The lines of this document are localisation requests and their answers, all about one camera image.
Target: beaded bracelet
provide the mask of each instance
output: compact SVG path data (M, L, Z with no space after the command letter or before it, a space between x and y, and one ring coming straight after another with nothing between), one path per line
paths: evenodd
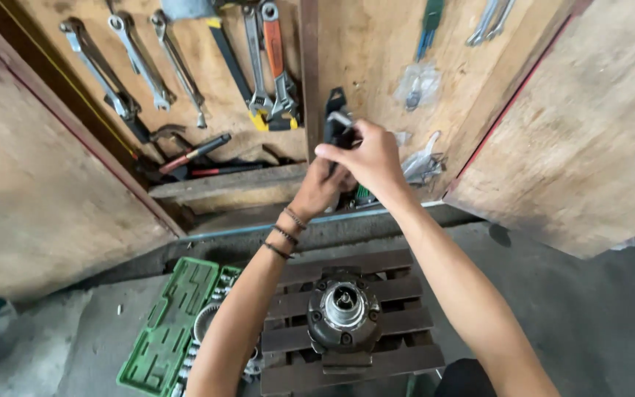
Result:
M305 223L303 221L301 221L300 218L298 218L298 216L296 214L293 213L293 211L289 210L288 207L283 209L283 212L287 213L288 216L290 216L293 221L295 222L295 224L301 229L301 230L305 230L308 228L308 226L305 226Z
M271 226L271 229L276 230L278 233L281 233L281 235L283 237L285 237L289 242L291 242L291 244L298 245L298 239L296 239L295 237L289 235L288 232L286 232L285 230L279 228L277 225Z
M265 240L262 240L262 241L261 241L261 244L265 245L265 246L266 246L267 248L269 248L271 251L273 251L273 252L275 252L276 254L280 255L280 256L281 256L281 258L283 258L283 259L288 260L288 259L293 259L293 258L294 258L294 257L293 257L293 255L288 255L288 254L286 254L285 252L281 251L280 249L278 249L278 248L276 248L276 247L272 246L271 244L267 243Z

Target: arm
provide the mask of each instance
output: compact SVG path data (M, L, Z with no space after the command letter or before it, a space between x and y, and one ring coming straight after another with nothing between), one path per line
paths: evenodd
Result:
M308 168L303 185L288 208L304 223L323 212L335 192L349 189L353 178L344 167L329 176L325 159L316 159ZM296 239L301 229L283 212L276 225ZM293 245L273 230L266 242L290 254ZM232 291L212 320L188 378L188 397L234 396L241 373L256 346L271 296L276 291L286 260L266 246L256 255L234 283Z
M499 396L559 396L509 305L472 260L420 205L401 173L396 140L360 121L355 150L320 145L318 156L347 167L398 222L457 333L477 356Z

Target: combination wrench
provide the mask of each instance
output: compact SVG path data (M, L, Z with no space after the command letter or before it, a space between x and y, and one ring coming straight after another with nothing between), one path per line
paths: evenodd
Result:
M506 23L509 14L511 13L511 9L514 8L514 3L516 0L508 0L504 10L499 14L496 23L494 24L494 28L487 35L487 40L494 40L495 37L500 35L504 31L504 24Z
M284 67L283 40L281 39L281 26L278 21L278 7L273 1L262 3L261 18L264 25L266 54L268 55L269 66L276 83L276 102L269 118L281 117L284 112L288 112L295 117L298 103L293 99L293 96L297 93L297 87Z
M156 31L158 42L161 44L161 47L163 47L166 56L173 65L173 69L176 71L178 80L181 81L183 89L190 97L190 102L193 103L193 106L195 106L195 109L198 111L197 126L201 129L206 129L207 123L205 122L205 114L202 112L202 104L205 102L205 98L200 95L200 90L195 84L195 80L193 80L190 71L183 63L180 52L176 49L171 37L168 36L168 18L163 14L163 10L156 10L156 12L151 15L151 23Z
M100 49L94 44L83 22L77 18L68 18L58 26L73 51L77 53L93 77L104 90L104 102L114 108L129 130L141 143L150 142L150 132L138 118L141 107L126 90L110 64L102 56Z
M468 47L477 47L484 42L485 34L489 29L489 24L491 23L498 5L499 0L487 0L487 6L484 8L484 12L482 12L477 28L474 30L472 36L467 40L466 44Z
M246 40L249 44L249 56L251 57L251 71L254 75L254 95L249 102L249 110L253 116L260 111L266 114L271 112L273 102L266 93L264 87L264 74L261 68L261 48L259 43L258 17L256 6L243 6L244 26L246 27Z
M119 11L115 14L111 14L110 19L107 20L111 30L113 30L121 42L126 48L126 53L131 60L131 66L134 73L140 74L146 80L146 84L151 88L153 94L153 104L157 110L169 111L171 104L175 100L174 95L168 90L160 77L156 74L155 70L144 59L141 50L131 37L131 28L133 26L133 20L131 15L126 12Z

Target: hand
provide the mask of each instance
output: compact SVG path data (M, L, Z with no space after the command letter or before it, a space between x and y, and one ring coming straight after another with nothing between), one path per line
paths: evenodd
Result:
M366 120L358 120L354 129L357 138L363 139L358 148L345 150L323 143L315 148L315 154L345 166L387 208L400 199L412 198L394 135Z
M356 180L347 168L338 165L330 175L331 161L316 158L308 167L301 189L295 195L288 208L301 221L310 222L335 201L340 192L350 192L356 186Z

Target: screw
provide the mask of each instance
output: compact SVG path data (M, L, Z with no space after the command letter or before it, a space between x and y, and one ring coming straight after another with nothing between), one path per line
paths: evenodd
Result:
M340 343L343 345L352 344L352 335L349 335L347 332L343 333L342 337L340 338Z

